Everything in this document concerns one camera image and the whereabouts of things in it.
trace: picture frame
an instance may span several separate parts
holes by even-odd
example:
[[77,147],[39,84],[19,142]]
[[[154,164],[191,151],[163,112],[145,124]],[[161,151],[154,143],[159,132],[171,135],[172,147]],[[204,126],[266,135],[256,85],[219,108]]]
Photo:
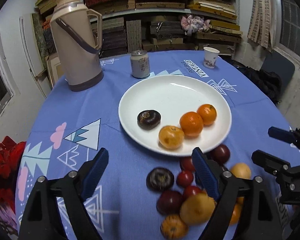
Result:
[[54,88],[57,81],[63,76],[64,72],[58,57],[58,53],[54,53],[46,57],[49,81]]

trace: white plate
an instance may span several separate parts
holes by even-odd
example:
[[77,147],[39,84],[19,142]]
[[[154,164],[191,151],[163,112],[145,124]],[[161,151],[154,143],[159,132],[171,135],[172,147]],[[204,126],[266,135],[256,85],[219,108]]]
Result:
[[[195,139],[185,139],[177,150],[160,146],[158,134],[165,125],[179,126],[180,117],[196,112],[200,105],[211,104],[217,110],[213,125],[205,126]],[[152,130],[138,126],[137,116],[144,110],[161,114],[160,124]],[[127,134],[142,146],[161,154],[190,156],[195,147],[208,152],[222,143],[230,131],[231,111],[227,101],[213,87],[194,78],[177,75],[157,76],[142,80],[130,87],[119,103],[119,119]]]

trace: table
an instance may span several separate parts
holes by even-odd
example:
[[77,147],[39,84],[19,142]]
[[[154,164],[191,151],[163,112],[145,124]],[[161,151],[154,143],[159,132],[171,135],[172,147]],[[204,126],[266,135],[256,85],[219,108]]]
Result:
[[[214,69],[202,65],[203,51],[165,51],[149,53],[151,75],[176,74],[197,78],[214,87],[227,100],[232,112],[232,127],[225,144],[231,151],[227,167],[247,163],[252,176],[261,175],[273,197],[279,193],[274,177],[254,165],[253,151],[260,149],[300,165],[298,149],[269,138],[268,128],[289,129],[289,124],[275,105],[244,75],[221,58]],[[122,129],[118,105],[122,95],[139,82],[131,76],[130,56],[101,61],[104,78],[98,85],[82,92],[72,92],[67,81],[58,81],[39,111],[24,151],[17,183],[16,215],[21,222],[27,198],[36,179],[61,178],[93,159],[96,149],[109,151],[109,165],[86,209],[103,239],[164,239],[159,227],[164,217],[156,211],[159,194],[146,188],[146,175],[154,167],[180,172],[179,159],[159,155],[135,143]],[[74,143],[72,133],[87,138]],[[174,190],[182,191],[174,185]],[[76,239],[62,198],[58,200],[66,234]],[[190,227],[186,239],[197,239],[205,224]],[[225,239],[231,239],[235,226]]]

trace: metal screw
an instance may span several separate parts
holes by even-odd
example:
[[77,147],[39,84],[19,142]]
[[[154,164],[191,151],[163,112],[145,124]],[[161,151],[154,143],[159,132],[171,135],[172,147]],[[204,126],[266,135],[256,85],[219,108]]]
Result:
[[37,181],[38,181],[38,182],[44,182],[45,179],[46,179],[45,176],[40,176],[40,177],[37,179]]
[[260,183],[260,182],[263,181],[263,179],[262,179],[260,176],[256,176],[254,179],[255,179],[256,182],[258,182],[258,183]]
[[232,176],[232,174],[229,171],[224,171],[223,176],[225,176],[226,178],[230,178]]
[[69,172],[69,174],[68,174],[68,176],[70,177],[70,178],[74,178],[75,176],[77,176],[77,172],[76,171],[71,171],[71,172]]

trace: pink cloth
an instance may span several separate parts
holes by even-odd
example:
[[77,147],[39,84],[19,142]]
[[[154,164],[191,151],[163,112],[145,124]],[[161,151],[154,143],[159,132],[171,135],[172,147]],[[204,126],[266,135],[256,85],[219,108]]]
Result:
[[204,18],[200,18],[199,16],[193,17],[191,14],[186,18],[182,17],[181,26],[185,31],[185,35],[191,36],[192,33],[196,32],[206,32],[209,30],[210,20],[204,20]]

